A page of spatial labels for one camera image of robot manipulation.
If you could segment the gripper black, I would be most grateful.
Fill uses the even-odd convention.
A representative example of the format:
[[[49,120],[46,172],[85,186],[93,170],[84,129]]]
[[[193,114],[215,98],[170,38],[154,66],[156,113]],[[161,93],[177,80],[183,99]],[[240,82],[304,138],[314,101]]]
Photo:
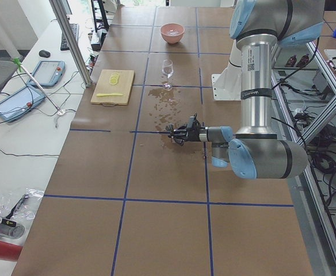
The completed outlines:
[[[183,129],[173,129],[169,132],[169,136],[172,137],[173,142],[178,145],[184,145],[186,141],[200,141],[200,128],[196,131],[188,132],[186,129],[187,123],[183,125]]]

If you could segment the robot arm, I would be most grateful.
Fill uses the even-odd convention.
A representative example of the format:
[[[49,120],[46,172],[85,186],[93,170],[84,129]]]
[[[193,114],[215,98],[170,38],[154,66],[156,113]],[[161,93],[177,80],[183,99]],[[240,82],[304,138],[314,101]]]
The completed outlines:
[[[238,1],[230,36],[241,52],[241,127],[202,126],[195,116],[180,128],[167,126],[177,144],[210,142],[212,164],[231,166],[244,179],[281,179],[300,175],[306,151],[280,140],[271,127],[272,49],[317,39],[323,28],[324,1]]]

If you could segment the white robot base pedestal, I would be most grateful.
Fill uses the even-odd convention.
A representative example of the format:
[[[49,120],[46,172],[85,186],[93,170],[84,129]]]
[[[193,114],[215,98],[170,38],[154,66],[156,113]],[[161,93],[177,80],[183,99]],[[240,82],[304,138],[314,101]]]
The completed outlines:
[[[234,40],[228,66],[221,74],[212,74],[215,101],[240,101],[242,54]]]

